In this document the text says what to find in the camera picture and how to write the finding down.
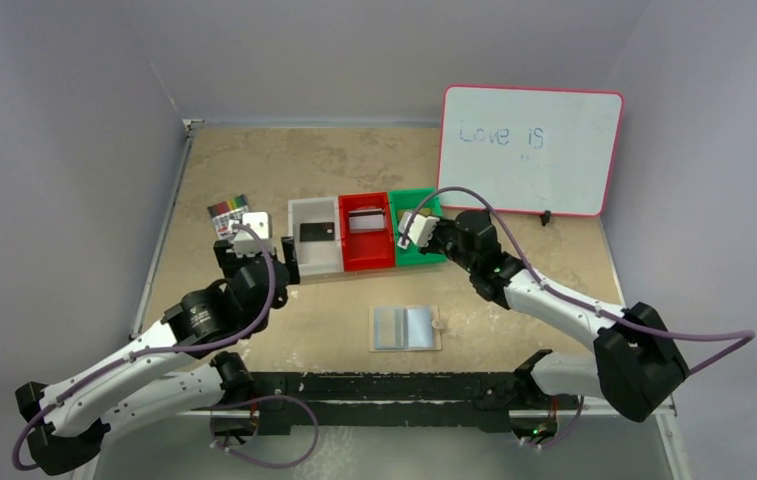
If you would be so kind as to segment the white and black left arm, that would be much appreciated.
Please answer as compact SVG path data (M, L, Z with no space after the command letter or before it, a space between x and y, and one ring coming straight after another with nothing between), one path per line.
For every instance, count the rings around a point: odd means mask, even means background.
M223 276L185 294L147 330L85 371L15 391L26 422L11 453L18 471L69 473L108 442L194 409L252 402L251 373L230 346L266 328L300 281L296 247L283 252L244 234L214 252Z

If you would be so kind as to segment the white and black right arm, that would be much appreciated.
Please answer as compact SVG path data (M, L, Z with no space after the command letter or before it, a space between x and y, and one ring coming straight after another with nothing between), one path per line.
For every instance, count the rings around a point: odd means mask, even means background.
M599 301L545 277L503 250L487 212L417 216L408 235L421 253L443 255L464 269L484 300L541 320L589 350L587 356L536 353L517 370L524 389L603 399L642 422L689 377L653 307Z

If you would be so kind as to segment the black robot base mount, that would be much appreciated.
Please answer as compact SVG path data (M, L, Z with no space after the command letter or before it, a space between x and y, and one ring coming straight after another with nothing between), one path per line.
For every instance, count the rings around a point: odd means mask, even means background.
M223 390L218 406L254 416L262 435L296 426L464 427L484 433L556 432L553 413L573 409L575 396L544 394L523 364L508 372L365 373L250 372L236 353L210 361ZM461 400L450 406L316 406L304 400Z

